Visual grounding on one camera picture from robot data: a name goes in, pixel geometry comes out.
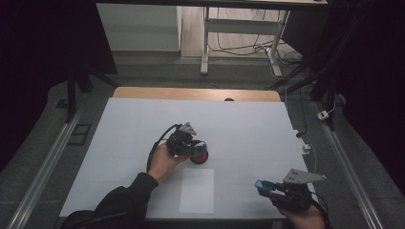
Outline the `black metal stands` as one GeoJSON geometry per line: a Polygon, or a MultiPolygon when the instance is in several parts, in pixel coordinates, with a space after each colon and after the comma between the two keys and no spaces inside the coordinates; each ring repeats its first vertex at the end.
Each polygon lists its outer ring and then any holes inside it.
{"type": "Polygon", "coordinates": [[[303,55],[296,68],[270,86],[279,89],[283,84],[309,68],[309,75],[287,87],[288,94],[314,83],[309,97],[318,101],[327,99],[329,116],[326,123],[333,126],[333,111],[337,93],[337,78],[344,51],[364,18],[365,5],[349,0],[330,0],[325,7],[291,10],[283,24],[281,39],[303,55]]]}

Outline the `aluminium floor rail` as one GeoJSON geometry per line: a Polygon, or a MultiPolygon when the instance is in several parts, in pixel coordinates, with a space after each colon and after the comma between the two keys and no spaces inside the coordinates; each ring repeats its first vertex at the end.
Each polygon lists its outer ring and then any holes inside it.
{"type": "Polygon", "coordinates": [[[53,145],[47,153],[41,167],[33,178],[28,191],[23,196],[10,222],[6,226],[6,229],[25,228],[35,205],[39,201],[39,198],[53,173],[54,167],[60,159],[68,140],[83,113],[83,110],[84,106],[81,104],[74,112],[72,119],[62,126],[62,129],[59,131],[58,136],[53,142],[53,145]]]}
{"type": "Polygon", "coordinates": [[[311,102],[311,107],[316,113],[316,121],[321,125],[326,139],[332,148],[336,160],[342,170],[342,173],[348,182],[354,198],[357,200],[358,207],[367,222],[370,229],[385,229],[384,224],[378,215],[370,196],[364,188],[358,174],[347,155],[343,144],[340,141],[336,131],[333,131],[325,120],[321,120],[317,113],[318,107],[315,102],[311,102]]]}

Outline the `blue stamp cap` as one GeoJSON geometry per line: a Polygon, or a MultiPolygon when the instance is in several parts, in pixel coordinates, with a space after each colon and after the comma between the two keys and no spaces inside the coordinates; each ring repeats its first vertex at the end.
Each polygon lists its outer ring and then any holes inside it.
{"type": "Polygon", "coordinates": [[[276,190],[275,184],[270,181],[258,179],[254,186],[256,187],[258,193],[262,197],[269,197],[269,195],[276,190]]]}

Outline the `white desk frame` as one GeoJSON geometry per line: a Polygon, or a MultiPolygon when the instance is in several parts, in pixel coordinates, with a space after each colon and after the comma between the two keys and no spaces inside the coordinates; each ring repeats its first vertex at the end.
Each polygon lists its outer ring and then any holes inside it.
{"type": "Polygon", "coordinates": [[[282,75],[280,66],[277,64],[275,53],[285,25],[288,21],[289,13],[292,10],[316,10],[325,7],[327,0],[235,0],[237,9],[261,9],[261,10],[280,10],[283,14],[281,19],[276,21],[253,21],[241,19],[211,19],[210,8],[204,6],[203,18],[203,43],[202,43],[202,62],[201,75],[208,74],[208,36],[211,32],[218,33],[239,33],[239,34],[257,34],[273,35],[272,46],[266,49],[266,55],[270,63],[270,68],[276,77],[282,75]]]}

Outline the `white cabinet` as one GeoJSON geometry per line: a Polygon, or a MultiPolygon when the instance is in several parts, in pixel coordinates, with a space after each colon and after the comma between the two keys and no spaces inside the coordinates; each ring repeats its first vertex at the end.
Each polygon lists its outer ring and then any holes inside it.
{"type": "Polygon", "coordinates": [[[96,4],[113,51],[178,52],[181,7],[96,4]]]}

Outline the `black floor frame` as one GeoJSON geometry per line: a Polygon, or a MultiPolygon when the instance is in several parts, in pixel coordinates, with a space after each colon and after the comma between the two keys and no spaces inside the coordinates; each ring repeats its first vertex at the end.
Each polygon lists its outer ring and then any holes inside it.
{"type": "Polygon", "coordinates": [[[68,141],[69,145],[83,146],[89,136],[91,124],[77,124],[68,141]]]}

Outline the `person's left hand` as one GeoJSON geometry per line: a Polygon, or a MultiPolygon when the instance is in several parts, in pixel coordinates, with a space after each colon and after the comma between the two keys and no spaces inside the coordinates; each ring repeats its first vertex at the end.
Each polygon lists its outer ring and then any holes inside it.
{"type": "Polygon", "coordinates": [[[147,174],[155,181],[160,181],[182,162],[186,161],[188,156],[172,157],[165,143],[161,144],[152,156],[147,174]]]}

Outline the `black tripod stand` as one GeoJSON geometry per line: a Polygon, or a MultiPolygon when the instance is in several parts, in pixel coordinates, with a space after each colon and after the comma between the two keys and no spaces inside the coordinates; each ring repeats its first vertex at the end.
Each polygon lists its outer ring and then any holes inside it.
{"type": "Polygon", "coordinates": [[[68,91],[68,115],[66,122],[70,123],[74,114],[76,113],[76,92],[75,86],[78,86],[80,91],[85,94],[89,94],[93,89],[94,85],[90,79],[90,76],[93,75],[96,78],[100,79],[104,83],[112,86],[113,88],[119,87],[119,84],[109,77],[106,73],[102,73],[97,70],[95,67],[92,67],[87,63],[74,63],[71,65],[71,68],[67,73],[67,91],[68,91]]]}

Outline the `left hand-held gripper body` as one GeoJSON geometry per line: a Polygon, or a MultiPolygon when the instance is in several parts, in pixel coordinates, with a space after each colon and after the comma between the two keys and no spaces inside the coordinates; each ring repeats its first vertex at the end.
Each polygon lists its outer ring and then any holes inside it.
{"type": "Polygon", "coordinates": [[[175,124],[172,126],[175,131],[166,140],[169,154],[173,157],[187,156],[193,150],[193,136],[197,134],[189,122],[185,124],[175,124]]]}

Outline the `person's right hand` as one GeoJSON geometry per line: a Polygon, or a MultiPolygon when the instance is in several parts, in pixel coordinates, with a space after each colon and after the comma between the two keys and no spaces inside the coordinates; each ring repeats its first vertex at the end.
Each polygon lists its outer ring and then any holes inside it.
{"type": "Polygon", "coordinates": [[[325,229],[322,214],[313,205],[307,211],[298,214],[282,208],[278,211],[288,219],[288,229],[325,229]]]}

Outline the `large white table mat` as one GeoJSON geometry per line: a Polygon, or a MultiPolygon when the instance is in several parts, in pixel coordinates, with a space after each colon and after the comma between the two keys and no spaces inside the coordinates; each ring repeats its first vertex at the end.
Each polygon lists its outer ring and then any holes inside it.
{"type": "Polygon", "coordinates": [[[93,210],[118,186],[146,168],[153,144],[177,123],[189,122],[206,143],[208,160],[185,161],[154,190],[150,219],[277,219],[254,186],[306,170],[286,107],[281,102],[111,98],[60,212],[93,210]],[[214,170],[214,213],[181,213],[184,168],[214,170]]]}

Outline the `round red ink pad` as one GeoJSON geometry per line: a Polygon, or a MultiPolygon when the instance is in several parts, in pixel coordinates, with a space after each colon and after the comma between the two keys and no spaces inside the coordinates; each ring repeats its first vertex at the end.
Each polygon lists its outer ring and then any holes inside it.
{"type": "Polygon", "coordinates": [[[192,156],[192,157],[190,157],[190,160],[194,164],[201,165],[201,164],[204,164],[208,160],[208,157],[209,157],[209,153],[204,153],[201,156],[192,156]]]}

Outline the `small white paper sheet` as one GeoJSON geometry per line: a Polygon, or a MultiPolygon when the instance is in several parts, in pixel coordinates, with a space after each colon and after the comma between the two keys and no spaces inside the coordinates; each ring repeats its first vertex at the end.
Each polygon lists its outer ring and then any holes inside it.
{"type": "Polygon", "coordinates": [[[214,213],[213,169],[183,169],[180,212],[214,213]]]}

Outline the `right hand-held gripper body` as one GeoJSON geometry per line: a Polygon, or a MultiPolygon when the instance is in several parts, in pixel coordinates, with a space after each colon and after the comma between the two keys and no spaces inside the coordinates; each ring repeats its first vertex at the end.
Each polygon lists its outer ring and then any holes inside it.
{"type": "Polygon", "coordinates": [[[284,188],[275,191],[283,192],[283,198],[275,198],[270,201],[278,208],[289,210],[293,213],[307,211],[311,205],[316,205],[317,201],[313,199],[308,184],[318,181],[324,181],[327,177],[305,172],[297,169],[291,169],[283,179],[284,188]]]}

